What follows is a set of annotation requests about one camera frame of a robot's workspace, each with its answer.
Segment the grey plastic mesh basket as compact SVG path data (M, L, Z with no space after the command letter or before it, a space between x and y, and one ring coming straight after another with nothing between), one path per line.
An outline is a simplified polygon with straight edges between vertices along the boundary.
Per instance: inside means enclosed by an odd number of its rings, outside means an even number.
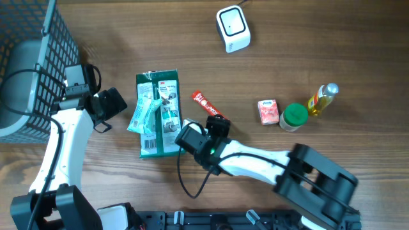
M1 1L1 142L45 143L78 46L56 1Z

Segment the light green snack pouch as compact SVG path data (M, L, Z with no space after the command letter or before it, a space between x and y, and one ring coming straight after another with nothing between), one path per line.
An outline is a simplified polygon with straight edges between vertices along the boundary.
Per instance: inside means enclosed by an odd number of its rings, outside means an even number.
M155 112L162 104L161 99L140 97L137 100L132 119L127 130L139 134L152 134L155 132Z

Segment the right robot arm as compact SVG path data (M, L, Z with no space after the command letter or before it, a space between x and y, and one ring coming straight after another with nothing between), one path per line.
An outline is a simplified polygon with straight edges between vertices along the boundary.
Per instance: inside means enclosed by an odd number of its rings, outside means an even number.
M296 144L291 150L267 151L229 138L231 123L221 115L206 125L186 119L175 143L190 153L208 175L245 176L270 184L300 214L308 229L340 229L360 213L350 206L358 179L318 153Z

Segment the white barcode scanner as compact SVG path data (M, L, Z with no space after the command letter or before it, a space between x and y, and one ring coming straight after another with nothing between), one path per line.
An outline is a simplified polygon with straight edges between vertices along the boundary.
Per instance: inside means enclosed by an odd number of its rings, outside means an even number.
M251 42L251 32L242 9L232 5L216 14L217 29L227 53L246 48Z

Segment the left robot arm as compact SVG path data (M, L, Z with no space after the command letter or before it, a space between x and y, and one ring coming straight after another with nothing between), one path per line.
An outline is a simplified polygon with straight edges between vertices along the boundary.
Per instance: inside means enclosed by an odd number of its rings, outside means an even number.
M94 209L81 192L88 139L127 104L116 88L101 89L100 70L91 65L65 69L63 94L50 107L50 137L36 179L26 195L14 197L10 214L18 229L139 229L144 225L130 203Z

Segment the red Kleenex tissue pack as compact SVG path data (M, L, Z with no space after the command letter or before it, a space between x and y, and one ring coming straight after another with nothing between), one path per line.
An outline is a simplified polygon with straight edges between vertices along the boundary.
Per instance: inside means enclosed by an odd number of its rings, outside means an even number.
M259 101L258 111L262 125L273 125L279 122L279 110L276 100Z

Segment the yellow liquid bottle silver cap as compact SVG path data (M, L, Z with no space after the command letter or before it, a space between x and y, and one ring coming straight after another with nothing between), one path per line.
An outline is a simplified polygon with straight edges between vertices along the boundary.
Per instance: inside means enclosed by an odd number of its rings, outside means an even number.
M339 87L336 83L328 83L320 86L319 90L309 99L307 110L310 116L318 116L332 103L338 94Z

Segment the green 3M gloves package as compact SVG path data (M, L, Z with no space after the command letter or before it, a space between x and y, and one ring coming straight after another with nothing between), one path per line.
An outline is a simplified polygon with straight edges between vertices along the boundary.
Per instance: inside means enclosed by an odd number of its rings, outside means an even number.
M150 134L141 134L141 158L173 157L179 152L175 139L181 131L180 83L177 70L138 73L137 96L149 93L160 101L153 114Z

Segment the green lid jar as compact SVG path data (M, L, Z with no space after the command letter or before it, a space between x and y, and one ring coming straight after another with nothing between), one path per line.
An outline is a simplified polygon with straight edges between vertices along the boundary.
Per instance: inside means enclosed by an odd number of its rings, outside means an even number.
M292 103L280 115L279 126L287 132L294 132L305 125L308 118L308 111L302 104Z

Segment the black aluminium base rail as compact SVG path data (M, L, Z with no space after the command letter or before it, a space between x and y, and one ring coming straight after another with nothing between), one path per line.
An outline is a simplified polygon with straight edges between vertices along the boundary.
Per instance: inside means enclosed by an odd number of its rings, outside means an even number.
M96 211L102 229L146 229L146 230L196 230L196 229L321 229L322 227L301 216L294 210L273 212L224 212L192 213L176 211L132 211L124 206Z

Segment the red Nescafe coffee stick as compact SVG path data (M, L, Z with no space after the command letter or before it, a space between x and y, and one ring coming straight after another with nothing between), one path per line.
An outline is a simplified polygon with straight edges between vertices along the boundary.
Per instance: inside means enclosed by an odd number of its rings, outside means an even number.
M193 101L197 102L209 115L211 116L216 116L220 115L223 118L226 118L223 113L220 112L212 103L208 101L208 99L200 92L200 90L197 90L191 94L191 99Z

